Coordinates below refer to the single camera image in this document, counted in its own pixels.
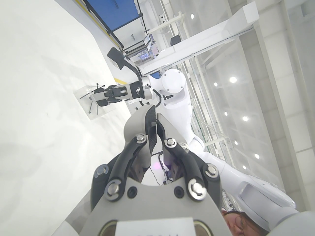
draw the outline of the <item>brown hair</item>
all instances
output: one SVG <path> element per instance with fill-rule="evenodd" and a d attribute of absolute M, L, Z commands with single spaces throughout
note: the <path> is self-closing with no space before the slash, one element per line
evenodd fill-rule
<path fill-rule="evenodd" d="M 269 231 L 266 231 L 265 229 L 260 227 L 258 224 L 256 224 L 251 218 L 249 218 L 249 216 L 246 213 L 239 212 L 239 211 L 229 211 L 229 212 L 224 213 L 224 216 L 229 213 L 236 213 L 242 216 L 244 219 L 246 219 L 246 221 L 248 221 L 250 224 L 252 224 L 255 227 L 253 228 L 253 226 L 249 225 L 253 230 L 257 231 L 260 236 L 266 236 L 269 233 Z"/>

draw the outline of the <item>person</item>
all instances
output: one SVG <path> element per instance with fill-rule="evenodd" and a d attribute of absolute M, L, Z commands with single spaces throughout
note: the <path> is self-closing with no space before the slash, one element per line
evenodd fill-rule
<path fill-rule="evenodd" d="M 222 215 L 233 236 L 265 236 L 269 233 L 244 212 L 222 210 Z"/>

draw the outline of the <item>transparent acrylic box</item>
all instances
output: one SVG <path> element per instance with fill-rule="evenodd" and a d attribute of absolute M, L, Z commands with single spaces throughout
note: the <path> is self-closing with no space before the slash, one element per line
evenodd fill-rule
<path fill-rule="evenodd" d="M 93 98 L 94 90 L 96 88 L 97 86 L 84 86 L 79 90 L 73 92 L 74 96 L 76 97 L 82 109 L 84 110 L 84 112 L 86 113 L 90 120 L 101 117 L 104 114 L 107 114 L 115 109 L 115 106 L 113 104 L 100 107 L 98 106 L 95 100 L 92 101 L 90 99 L 90 97 Z"/>

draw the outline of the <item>logo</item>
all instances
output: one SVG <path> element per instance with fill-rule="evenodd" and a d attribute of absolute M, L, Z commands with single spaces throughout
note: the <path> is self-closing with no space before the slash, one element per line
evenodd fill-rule
<path fill-rule="evenodd" d="M 114 5 L 116 6 L 116 8 L 117 8 L 117 9 L 119 9 L 119 6 L 118 6 L 118 4 L 117 4 L 116 0 L 112 0 L 112 2 L 113 2 L 113 3 L 114 3 Z"/>

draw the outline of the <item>ceiling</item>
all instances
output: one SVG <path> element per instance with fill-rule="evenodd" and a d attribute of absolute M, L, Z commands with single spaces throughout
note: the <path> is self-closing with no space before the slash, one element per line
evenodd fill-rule
<path fill-rule="evenodd" d="M 228 19 L 225 0 L 169 1 L 174 12 L 185 13 L 189 36 Z M 246 166 L 247 170 L 243 170 L 244 172 L 281 185 L 281 179 L 277 176 L 277 162 L 271 154 L 271 141 L 239 39 L 219 50 L 215 48 L 201 54 L 192 64 L 201 66 L 202 73 L 197 71 L 196 79 L 202 83 L 202 74 L 206 80 L 206 87 L 201 86 L 201 91 L 206 97 L 208 108 L 211 106 L 207 100 L 206 89 L 214 102 L 218 119 L 212 117 L 221 124 L 223 133 L 231 141 L 228 147 L 235 166 L 241 170 Z M 236 78 L 235 83 L 230 82 L 231 77 Z M 244 121 L 243 117 L 248 117 L 248 121 Z"/>

